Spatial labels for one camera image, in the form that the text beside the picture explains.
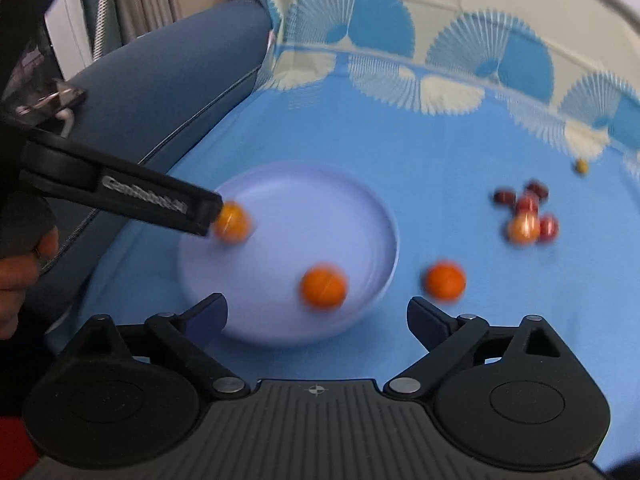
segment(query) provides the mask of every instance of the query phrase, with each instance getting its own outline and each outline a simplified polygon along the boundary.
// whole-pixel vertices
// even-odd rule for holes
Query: red object
[[[515,205],[516,214],[519,213],[534,213],[538,214],[538,196],[530,193],[524,192]]]
[[[507,227],[509,241],[515,245],[529,245],[540,236],[540,220],[535,213],[519,213]]]
[[[0,480],[17,480],[36,465],[38,454],[20,418],[0,416]]]
[[[516,203],[516,192],[510,187],[500,187],[494,192],[494,203],[513,207]]]
[[[540,238],[541,242],[552,242],[558,237],[560,232],[560,222],[553,215],[542,215],[540,217]]]
[[[427,270],[424,290],[440,301],[456,301],[466,288],[465,271],[453,262],[437,262]]]
[[[540,203],[546,202],[546,199],[549,198],[549,188],[539,180],[531,180],[525,189],[537,195]]]

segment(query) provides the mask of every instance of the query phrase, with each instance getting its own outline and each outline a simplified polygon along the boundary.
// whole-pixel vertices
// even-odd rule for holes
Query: person's hand
[[[33,252],[0,260],[0,339],[9,339],[18,327],[18,311],[28,287],[40,276],[40,261],[58,252],[58,229],[45,234]]]

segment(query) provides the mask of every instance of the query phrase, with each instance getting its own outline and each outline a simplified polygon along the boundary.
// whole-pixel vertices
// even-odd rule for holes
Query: red ball
[[[540,238],[541,242],[552,242],[558,237],[560,232],[560,222],[553,215],[542,215],[540,217]]]
[[[549,188],[542,184],[539,180],[531,180],[525,187],[525,190],[532,192],[534,195],[537,195],[540,199],[540,203],[546,202],[546,199],[549,198]]]
[[[510,187],[500,187],[494,192],[494,203],[513,207],[516,205],[516,192]]]
[[[520,195],[520,198],[516,202],[515,211],[516,214],[519,213],[533,213],[538,214],[538,196],[530,193],[524,192]]]

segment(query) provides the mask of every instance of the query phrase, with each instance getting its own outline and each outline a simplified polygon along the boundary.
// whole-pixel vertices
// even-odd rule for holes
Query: orange ball
[[[520,213],[507,227],[507,236],[512,244],[529,245],[540,238],[540,220],[535,213]]]
[[[225,202],[218,218],[213,222],[213,231],[223,242],[240,244],[251,234],[251,219],[238,203]]]
[[[440,301],[456,301],[465,287],[465,272],[453,262],[436,263],[424,277],[424,290]]]
[[[332,310],[347,297],[347,277],[337,267],[318,265],[311,267],[300,281],[300,296],[309,306]]]

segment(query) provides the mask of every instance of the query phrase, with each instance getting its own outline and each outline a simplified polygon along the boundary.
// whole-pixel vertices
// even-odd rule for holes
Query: small yellow ball
[[[589,171],[589,163],[583,158],[579,158],[575,161],[575,173],[585,175]]]

